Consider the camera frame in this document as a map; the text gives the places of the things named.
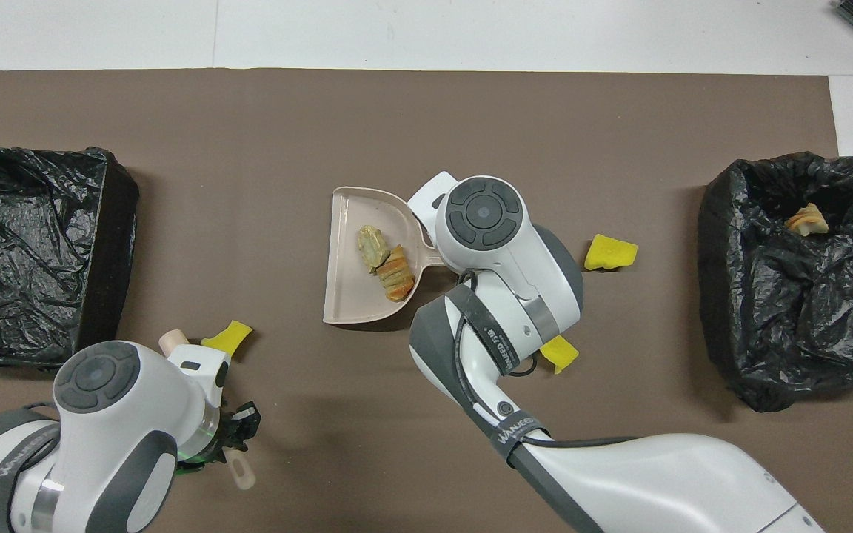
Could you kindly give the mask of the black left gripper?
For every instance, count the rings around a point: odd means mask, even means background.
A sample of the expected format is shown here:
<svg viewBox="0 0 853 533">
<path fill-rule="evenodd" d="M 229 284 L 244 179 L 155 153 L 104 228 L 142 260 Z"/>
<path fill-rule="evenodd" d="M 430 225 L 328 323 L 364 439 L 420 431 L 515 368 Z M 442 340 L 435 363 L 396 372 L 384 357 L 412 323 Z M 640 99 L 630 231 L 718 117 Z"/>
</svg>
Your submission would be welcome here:
<svg viewBox="0 0 853 533">
<path fill-rule="evenodd" d="M 254 402 L 246 402 L 233 415 L 219 415 L 204 429 L 204 462 L 226 463 L 224 449 L 246 451 L 246 438 L 257 435 L 261 413 Z"/>
</svg>

